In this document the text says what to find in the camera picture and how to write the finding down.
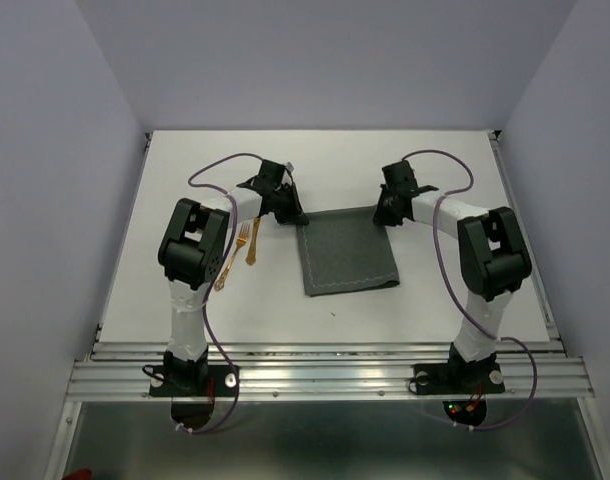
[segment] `lavender wall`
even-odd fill
[[[500,128],[574,0],[77,0],[145,128]]]
[[[501,146],[556,322],[610,433],[610,0],[579,0]]]
[[[71,0],[0,0],[0,479],[42,478],[142,162]]]

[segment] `metal plate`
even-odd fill
[[[414,385],[410,385],[410,389],[415,391],[417,395],[453,395],[455,391],[459,394],[472,394],[472,388],[465,388],[463,385],[459,385],[460,388],[454,387],[453,382],[449,378],[449,368],[447,364],[441,363],[417,363],[413,365],[415,380]],[[499,382],[494,383],[492,379],[484,375],[481,380],[480,387],[474,388],[474,393],[477,392],[478,388],[481,388],[482,392],[486,395],[494,394],[498,395],[505,393],[505,385],[503,384],[503,374],[501,373],[500,366],[495,363],[494,371],[499,377]],[[425,377],[425,382],[418,381]]]
[[[163,365],[155,365],[153,368],[155,375],[163,375],[165,368]],[[149,395],[157,398],[171,398],[171,397],[207,397],[207,389],[210,381],[214,382],[214,395],[216,397],[233,397],[236,394],[236,390],[233,388],[236,385],[236,377],[234,377],[234,384],[228,385],[229,377],[234,377],[232,369],[229,365],[210,365],[208,370],[208,377],[199,388],[187,392],[182,390],[170,382],[162,383],[156,380],[150,379]]]
[[[489,402],[487,421],[521,404]],[[244,403],[218,433],[188,436],[174,431],[166,404],[88,404],[67,472],[148,480],[601,478],[575,400],[539,400],[511,427],[472,434],[420,413],[444,415],[440,402],[423,409],[409,402]]]

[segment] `gray cloth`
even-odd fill
[[[306,295],[358,292],[400,283],[387,232],[372,223],[374,209],[307,214],[309,225],[297,229]]]

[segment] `white table surface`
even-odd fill
[[[188,187],[202,166],[232,153],[257,153],[290,161],[306,212],[374,205],[381,167],[421,148],[460,156],[475,176],[460,199],[483,207],[507,205],[486,132],[448,131],[157,131],[154,133],[125,244],[103,319],[101,342],[167,342],[170,295],[156,255],[176,201],[214,193]],[[448,158],[412,159],[419,185],[441,190],[462,186],[467,176]],[[231,189],[253,176],[259,162],[230,161],[201,177]],[[260,343],[450,342],[461,324],[442,283],[431,228],[406,222],[388,234],[401,284],[398,287],[316,298],[303,292],[294,227],[263,217],[257,263],[243,250],[225,288],[214,292],[208,313],[219,340]],[[463,302],[457,242],[441,235],[447,270]],[[501,335],[547,341],[531,279],[514,295]]]

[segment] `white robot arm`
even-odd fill
[[[178,391],[192,395],[201,390],[207,375],[205,310],[207,293],[225,261],[228,228],[232,227],[232,201],[238,223],[273,213],[277,222],[307,225],[298,198],[291,165],[263,160],[258,175],[227,195],[202,203],[181,199],[176,204],[158,252],[172,296],[172,334],[163,357],[151,376],[164,378]],[[186,236],[202,232],[200,241]]]
[[[398,226],[408,219],[431,225],[456,239],[461,274],[468,288],[463,308],[446,282],[463,313],[462,326],[446,364],[415,366],[415,371],[422,370],[427,375],[417,383],[416,392],[466,394],[477,386],[485,393],[503,392],[502,382],[490,378],[492,374],[496,380],[502,379],[496,364],[495,340],[513,292],[532,270],[516,215],[507,207],[480,208],[445,197],[435,187],[419,187],[405,159],[383,167],[383,173],[385,184],[381,185],[374,223]],[[440,258],[439,267],[446,275]]]

